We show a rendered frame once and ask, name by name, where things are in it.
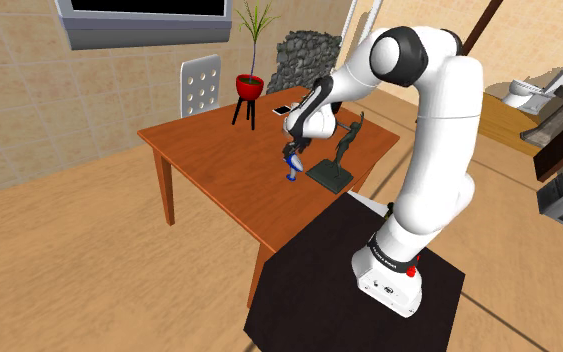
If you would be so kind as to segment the dark dancer figure statue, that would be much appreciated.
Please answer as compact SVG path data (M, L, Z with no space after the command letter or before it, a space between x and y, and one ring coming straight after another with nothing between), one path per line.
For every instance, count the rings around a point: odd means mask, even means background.
M340 124L347 130L347 133L336 146L335 159L333 161L323 159L306 173L307 176L334 194L339 193L353 179L352 174L341 166L341 159L363 125L364 113L361 113L360 117L359 122L352 122L350 126Z

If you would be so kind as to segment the brown wooden table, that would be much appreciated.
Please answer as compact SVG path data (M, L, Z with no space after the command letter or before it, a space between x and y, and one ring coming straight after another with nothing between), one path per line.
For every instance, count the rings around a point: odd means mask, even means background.
M172 172L178 170L258 241L252 291L264 263L337 198L307 176L286 178L286 139L273 110L307 92L294 87L257 99L254 127L231 124L234 108L225 106L138 133L153 151L168 225L176 222Z

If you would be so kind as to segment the blue and white vase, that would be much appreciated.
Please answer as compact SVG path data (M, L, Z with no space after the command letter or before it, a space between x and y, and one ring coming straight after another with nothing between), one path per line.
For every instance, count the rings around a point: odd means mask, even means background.
M302 165L300 158L298 157L298 155L295 152L286 153L284 155L284 161L289 166L289 173L286 175L286 178L290 181L295 181L296 175L299 172L304 171L304 167Z

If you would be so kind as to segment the white perforated chair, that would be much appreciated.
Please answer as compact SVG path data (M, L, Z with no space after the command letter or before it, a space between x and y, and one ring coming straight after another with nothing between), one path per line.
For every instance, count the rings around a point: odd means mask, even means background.
M180 68L181 117L219 107L221 58L217 54L185 61Z

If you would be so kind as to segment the white toilet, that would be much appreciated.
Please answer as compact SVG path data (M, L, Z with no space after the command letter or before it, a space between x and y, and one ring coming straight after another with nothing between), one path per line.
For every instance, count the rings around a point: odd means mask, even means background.
M522 112L538 115L543 106L554 97L556 89L562 85L563 69L544 88L521 80L513 80L502 102Z

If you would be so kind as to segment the grey stone pile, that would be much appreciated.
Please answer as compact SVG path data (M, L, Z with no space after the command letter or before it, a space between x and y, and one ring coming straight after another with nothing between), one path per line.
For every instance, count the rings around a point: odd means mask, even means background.
M330 74L340 52L341 36L298 30L291 31L277 44L277 71L271 76L266 93L302 86L313 87L314 82Z

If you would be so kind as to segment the dark robot stand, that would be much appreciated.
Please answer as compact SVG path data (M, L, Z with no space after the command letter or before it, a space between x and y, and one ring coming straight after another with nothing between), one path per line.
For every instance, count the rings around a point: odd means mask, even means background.
M446 352L465 275L424 249L418 311L378 303L351 258L382 223L344 194L265 263L244 326L261 352Z

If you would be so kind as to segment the red potted plant on stand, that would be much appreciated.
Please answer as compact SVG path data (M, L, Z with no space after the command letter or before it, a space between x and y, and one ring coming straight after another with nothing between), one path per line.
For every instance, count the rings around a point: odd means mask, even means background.
M237 121L238 113L243 103L246 103L246 119L251 124L251 129L255 129L256 118L256 100L260 97L263 91L264 82L261 78L254 74L257 54L257 42L262 31L269 26L278 16L270 14L272 2L267 3L262 10L259 9L260 0L257 0L255 5L251 7L247 0L243 0L244 11L235 10L241 23L238 26L239 30L245 28L252 38L252 60L250 72L248 74L241 74L236 77L236 91L238 94L238 101L235 108L232 124Z

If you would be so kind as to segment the grey framed window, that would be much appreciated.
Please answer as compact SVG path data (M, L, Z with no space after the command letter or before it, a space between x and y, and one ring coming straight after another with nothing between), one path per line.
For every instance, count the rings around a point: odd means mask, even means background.
M54 0L73 50L226 42L233 0Z

